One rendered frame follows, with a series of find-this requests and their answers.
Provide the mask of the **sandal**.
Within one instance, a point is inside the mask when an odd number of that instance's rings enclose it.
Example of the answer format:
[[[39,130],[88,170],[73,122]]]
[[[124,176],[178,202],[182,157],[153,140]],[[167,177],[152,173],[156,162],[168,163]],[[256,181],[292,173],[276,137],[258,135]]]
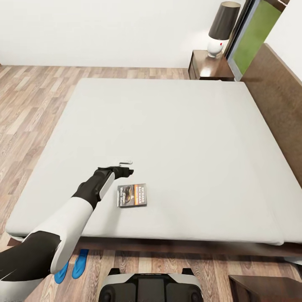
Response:
[[[89,251],[88,249],[81,249],[80,255],[75,261],[75,266],[72,272],[72,277],[74,279],[79,278],[83,274],[86,267],[86,259],[88,256],[88,251]]]
[[[68,262],[66,263],[66,265],[63,267],[63,269],[60,270],[60,272],[58,272],[58,273],[56,273],[56,274],[54,275],[54,279],[55,279],[55,282],[56,282],[56,283],[61,283],[61,282],[64,280],[65,275],[66,275],[66,273],[67,273],[67,269],[68,269],[68,263],[69,263],[69,261],[68,261]]]

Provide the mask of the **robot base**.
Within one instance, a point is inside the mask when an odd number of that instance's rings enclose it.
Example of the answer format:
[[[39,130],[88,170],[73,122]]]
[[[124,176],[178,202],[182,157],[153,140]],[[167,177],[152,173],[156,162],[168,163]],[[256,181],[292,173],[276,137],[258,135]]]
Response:
[[[183,268],[182,274],[119,272],[111,268],[98,302],[204,302],[200,282],[190,268]]]

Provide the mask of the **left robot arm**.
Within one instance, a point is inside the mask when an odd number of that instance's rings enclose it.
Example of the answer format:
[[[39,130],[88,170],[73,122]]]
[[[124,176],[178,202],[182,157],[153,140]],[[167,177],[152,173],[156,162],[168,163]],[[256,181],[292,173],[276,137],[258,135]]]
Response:
[[[114,180],[134,173],[115,158],[113,167],[98,167],[77,192],[52,216],[37,226],[21,244],[0,252],[0,302],[24,300],[50,274],[63,269],[98,202]]]

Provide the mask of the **hardback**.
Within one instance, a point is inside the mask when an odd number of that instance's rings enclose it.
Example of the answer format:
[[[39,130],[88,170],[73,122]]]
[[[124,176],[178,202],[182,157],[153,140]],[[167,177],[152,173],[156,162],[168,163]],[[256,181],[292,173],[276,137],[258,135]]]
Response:
[[[118,186],[117,207],[145,204],[147,204],[146,183]]]

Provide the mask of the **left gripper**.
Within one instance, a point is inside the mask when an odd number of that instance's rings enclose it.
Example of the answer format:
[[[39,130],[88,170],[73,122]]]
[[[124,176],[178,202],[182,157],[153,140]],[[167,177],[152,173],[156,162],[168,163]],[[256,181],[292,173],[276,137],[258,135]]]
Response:
[[[119,172],[118,178],[129,177],[134,173],[134,170],[130,170],[129,167],[122,167],[122,166],[121,167],[113,166],[113,167],[116,168]]]

